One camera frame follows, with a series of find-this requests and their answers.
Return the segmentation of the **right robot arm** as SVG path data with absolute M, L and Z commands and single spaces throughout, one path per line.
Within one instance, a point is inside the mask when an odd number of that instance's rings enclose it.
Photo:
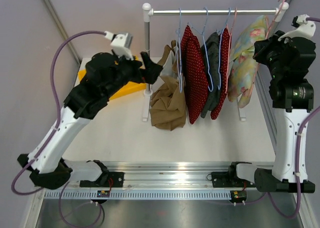
M 232 162 L 227 172 L 212 172 L 214 188 L 255 187 L 260 192 L 309 193 L 316 190 L 305 165 L 308 115 L 314 108 L 314 89 L 305 76 L 316 58 L 316 44 L 309 38 L 278 30 L 254 44 L 254 60 L 268 67 L 269 94 L 276 118 L 276 152 L 272 168 L 249 162 Z

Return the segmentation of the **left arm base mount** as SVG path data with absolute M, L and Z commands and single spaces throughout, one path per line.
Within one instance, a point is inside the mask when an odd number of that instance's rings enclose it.
M 124 172 L 102 173 L 96 181 L 83 180 L 79 186 L 82 188 L 122 188 L 124 183 Z

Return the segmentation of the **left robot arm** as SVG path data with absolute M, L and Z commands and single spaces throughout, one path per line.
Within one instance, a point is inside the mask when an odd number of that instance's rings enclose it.
M 78 133 L 104 109 L 109 99 L 129 82 L 154 84 L 163 66 L 146 52 L 142 61 L 97 53 L 86 63 L 85 75 L 63 102 L 58 117 L 43 142 L 29 154 L 19 155 L 23 170 L 29 170 L 38 189 L 55 190 L 68 182 L 81 187 L 108 187 L 110 172 L 99 160 L 74 162 L 62 156 Z

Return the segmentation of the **floral pastel skirt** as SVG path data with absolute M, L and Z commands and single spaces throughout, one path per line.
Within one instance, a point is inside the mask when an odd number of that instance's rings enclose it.
M 259 64 L 253 59 L 254 44 L 264 40 L 268 31 L 268 18 L 261 15 L 245 28 L 230 51 L 232 62 L 228 78 L 227 96 L 230 102 L 240 99 L 238 108 L 246 107 L 251 99 L 255 75 Z

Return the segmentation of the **grey dotted skirt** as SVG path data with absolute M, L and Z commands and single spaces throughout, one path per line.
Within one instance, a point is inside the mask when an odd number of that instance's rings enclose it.
M 209 64 L 210 64 L 210 74 L 212 76 L 212 80 L 214 82 L 214 89 L 212 92 L 208 91 L 208 97 L 205 102 L 204 108 L 200 114 L 202 118 L 205 118 L 208 111 L 213 111 L 214 108 L 218 105 L 219 98 L 220 98 L 220 75 L 219 75 L 219 54 L 220 54 L 220 36 L 217 32 L 212 33 L 208 39 L 206 40 L 207 50 L 208 50 L 208 58 L 209 58 Z M 208 80 L 208 73 L 207 73 L 207 62 L 205 58 L 205 48 L 204 45 L 200 48 L 204 66 L 205 66 L 205 75 Z

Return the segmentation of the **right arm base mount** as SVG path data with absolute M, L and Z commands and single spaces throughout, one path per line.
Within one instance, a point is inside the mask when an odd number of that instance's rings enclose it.
M 255 188 L 255 184 L 238 178 L 228 172 L 211 172 L 206 179 L 212 183 L 214 188 Z

